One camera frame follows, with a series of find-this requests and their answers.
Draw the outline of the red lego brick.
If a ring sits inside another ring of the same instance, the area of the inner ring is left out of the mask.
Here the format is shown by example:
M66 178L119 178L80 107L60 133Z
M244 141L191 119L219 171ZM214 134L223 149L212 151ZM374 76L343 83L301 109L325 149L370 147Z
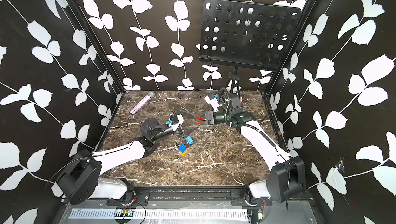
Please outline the red lego brick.
M203 123L204 123L203 117L198 117L197 118L197 124L203 124Z

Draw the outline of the blue square lego brick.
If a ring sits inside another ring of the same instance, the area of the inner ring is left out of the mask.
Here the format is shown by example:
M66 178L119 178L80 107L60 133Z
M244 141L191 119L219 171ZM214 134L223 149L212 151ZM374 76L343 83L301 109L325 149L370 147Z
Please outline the blue square lego brick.
M179 152L184 153L187 150L187 147L184 144L181 144L178 147Z

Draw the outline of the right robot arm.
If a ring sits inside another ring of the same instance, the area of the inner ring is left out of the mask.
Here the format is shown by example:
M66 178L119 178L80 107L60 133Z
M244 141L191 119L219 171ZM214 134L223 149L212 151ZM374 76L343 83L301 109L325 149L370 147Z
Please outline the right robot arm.
M206 125L226 124L236 129L253 145L270 169L266 180L247 186L247 193L252 198L271 198L282 203L306 190L303 160L298 156L293 157L275 143L253 114L243 110L239 95L225 93L225 97L215 97L209 94L204 99L212 109L197 116L197 122Z

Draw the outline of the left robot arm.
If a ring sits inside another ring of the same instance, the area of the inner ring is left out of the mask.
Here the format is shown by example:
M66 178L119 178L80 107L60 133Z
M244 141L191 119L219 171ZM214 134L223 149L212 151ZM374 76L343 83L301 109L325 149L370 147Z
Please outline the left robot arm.
M126 180L107 179L102 175L120 165L150 156L164 137L175 134L187 138L194 131L182 129L188 114L175 111L164 125L153 117L148 118L141 124L141 135L126 145L104 151L78 152L60 171L57 185L72 205L88 199L113 199L128 205L135 199L134 188Z

